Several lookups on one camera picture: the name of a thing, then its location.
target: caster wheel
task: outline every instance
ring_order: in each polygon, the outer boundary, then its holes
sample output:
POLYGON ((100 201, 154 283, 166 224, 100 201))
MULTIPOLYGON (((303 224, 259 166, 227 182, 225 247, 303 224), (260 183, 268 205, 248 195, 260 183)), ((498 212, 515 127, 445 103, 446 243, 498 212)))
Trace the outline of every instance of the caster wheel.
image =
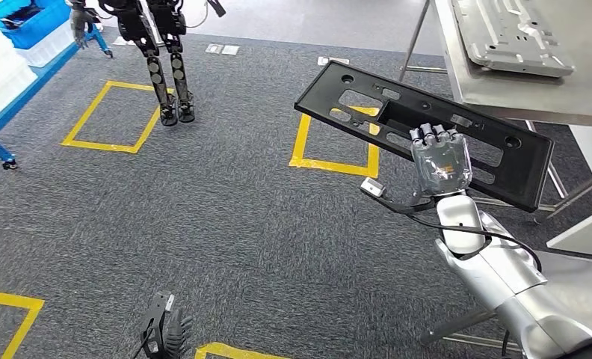
POLYGON ((4 170, 16 170, 19 166, 15 161, 6 161, 2 164, 4 170))

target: black plastic panel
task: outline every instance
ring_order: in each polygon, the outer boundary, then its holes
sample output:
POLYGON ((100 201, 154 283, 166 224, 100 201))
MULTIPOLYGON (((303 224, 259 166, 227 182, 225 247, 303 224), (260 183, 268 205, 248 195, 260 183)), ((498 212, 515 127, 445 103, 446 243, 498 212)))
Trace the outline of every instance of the black plastic panel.
POLYGON ((535 211, 540 202, 553 141, 536 132, 336 61, 318 74, 294 108, 411 161, 410 150, 389 134, 410 140, 408 131, 423 123, 456 128, 478 140, 476 144, 502 151, 499 159, 488 159, 487 153, 470 149, 474 167, 471 188, 528 212, 535 211), (346 90, 377 99, 383 107, 374 117, 355 111, 339 102, 346 90), (342 110, 351 118, 334 117, 332 109, 342 110), (362 129, 364 126, 359 128, 365 122, 377 124, 379 133, 372 135, 362 129))

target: rectangular hole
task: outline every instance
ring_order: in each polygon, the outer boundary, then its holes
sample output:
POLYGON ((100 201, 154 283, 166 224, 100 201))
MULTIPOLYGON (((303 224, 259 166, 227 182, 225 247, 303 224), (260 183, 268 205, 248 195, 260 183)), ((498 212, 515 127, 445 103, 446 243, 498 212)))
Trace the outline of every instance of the rectangular hole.
POLYGON ((368 108, 376 108, 377 113, 373 114, 373 116, 377 116, 382 109, 382 102, 379 99, 374 99, 373 97, 362 95, 359 92, 354 90, 345 90, 340 96, 338 100, 341 104, 350 107, 368 107, 368 108))
POLYGON ((399 92, 389 90, 388 88, 383 89, 382 94, 390 99, 399 99, 399 97, 400 97, 399 92))
POLYGON ((501 159, 503 158, 503 151, 501 149, 496 148, 491 144, 486 144, 485 142, 479 141, 476 138, 470 137, 468 135, 463 136, 466 138, 470 157, 487 163, 493 167, 501 164, 501 159))
POLYGON ((380 133, 380 127, 378 125, 376 125, 374 123, 370 123, 368 121, 364 121, 357 128, 364 131, 364 132, 368 132, 371 135, 377 135, 378 133, 380 133))
POLYGON ((351 115, 344 112, 343 110, 339 109, 339 108, 332 108, 331 111, 329 111, 329 115, 337 120, 341 120, 343 122, 349 122, 349 120, 351 119, 351 115))
POLYGON ((486 183, 488 185, 491 185, 492 183, 494 183, 494 175, 483 171, 480 168, 476 168, 476 167, 472 167, 472 178, 476 178, 477 180, 486 183))
POLYGON ((397 144, 398 146, 401 146, 407 150, 410 149, 411 141, 405 137, 401 137, 400 135, 398 135, 396 133, 393 133, 393 132, 387 133, 386 140, 388 142, 392 142, 394 144, 397 144))
POLYGON ((458 114, 453 114, 452 117, 450 117, 450 121, 453 123, 456 123, 457 125, 463 126, 465 128, 470 127, 470 125, 472 125, 472 121, 468 120, 465 117, 459 116, 458 114))

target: humanoid robot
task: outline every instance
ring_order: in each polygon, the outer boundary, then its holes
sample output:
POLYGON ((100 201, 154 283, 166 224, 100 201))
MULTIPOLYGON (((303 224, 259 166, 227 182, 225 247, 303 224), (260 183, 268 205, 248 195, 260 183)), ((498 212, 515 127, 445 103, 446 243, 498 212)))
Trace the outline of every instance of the humanoid robot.
MULTIPOLYGON (((206 0, 219 17, 226 11, 218 0, 206 0)), ((99 0, 99 6, 107 13, 116 16, 120 35, 126 41, 133 41, 147 58, 151 82, 160 104, 160 121, 164 126, 173 126, 179 122, 188 123, 195 119, 193 94, 188 90, 186 72, 182 59, 182 41, 180 36, 186 34, 186 21, 181 13, 184 0, 147 0, 148 8, 144 9, 139 0, 99 0), (164 41, 166 50, 170 53, 170 65, 173 68, 176 95, 167 92, 166 80, 161 63, 158 59, 159 48, 155 41, 146 13, 150 12, 155 22, 159 37, 164 41)), ((78 35, 84 36, 79 27, 84 27, 87 21, 82 17, 90 16, 86 11, 73 8, 73 23, 76 26, 74 34, 76 42, 78 35)))

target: robot finger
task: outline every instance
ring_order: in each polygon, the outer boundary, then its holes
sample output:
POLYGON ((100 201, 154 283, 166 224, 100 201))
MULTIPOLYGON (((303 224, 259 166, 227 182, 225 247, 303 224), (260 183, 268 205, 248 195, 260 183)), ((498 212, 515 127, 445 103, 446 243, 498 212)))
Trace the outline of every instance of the robot finger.
POLYGON ((449 129, 448 134, 450 134, 450 137, 453 141, 461 141, 465 139, 464 136, 460 134, 456 129, 449 129))
POLYGON ((424 132, 424 142, 426 143, 426 146, 432 146, 437 142, 437 138, 433 133, 433 128, 429 123, 424 123, 419 128, 424 132))
POLYGON ((437 140, 439 142, 450 141, 450 135, 443 129, 442 125, 433 126, 433 131, 437 134, 437 140))
POLYGON ((419 131, 419 129, 411 129, 409 131, 409 133, 410 133, 410 140, 411 141, 422 139, 422 133, 419 131))

